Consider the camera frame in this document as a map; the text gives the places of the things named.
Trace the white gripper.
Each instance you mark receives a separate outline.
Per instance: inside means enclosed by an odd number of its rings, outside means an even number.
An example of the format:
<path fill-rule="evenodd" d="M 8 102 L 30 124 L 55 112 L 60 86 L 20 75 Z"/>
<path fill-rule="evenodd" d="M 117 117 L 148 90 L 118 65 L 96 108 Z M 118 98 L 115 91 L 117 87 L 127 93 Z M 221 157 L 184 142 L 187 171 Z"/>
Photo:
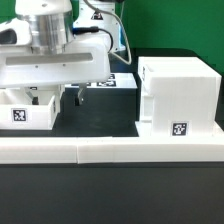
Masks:
<path fill-rule="evenodd" d="M 0 88 L 79 84 L 75 105 L 80 106 L 88 82 L 105 81 L 110 75 L 103 44 L 71 43 L 62 54 L 36 55 L 27 49 L 0 54 Z M 25 88 L 32 105 L 39 105 L 33 89 Z"/>

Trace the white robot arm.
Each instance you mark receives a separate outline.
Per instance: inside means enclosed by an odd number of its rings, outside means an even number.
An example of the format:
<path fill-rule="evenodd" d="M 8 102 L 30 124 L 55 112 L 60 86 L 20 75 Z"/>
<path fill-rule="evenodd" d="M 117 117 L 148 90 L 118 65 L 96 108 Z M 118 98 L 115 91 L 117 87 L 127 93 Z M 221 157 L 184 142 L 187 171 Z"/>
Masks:
<path fill-rule="evenodd" d="M 110 76 L 114 49 L 96 26 L 73 26 L 70 0 L 16 0 L 0 24 L 0 88 L 84 84 Z"/>

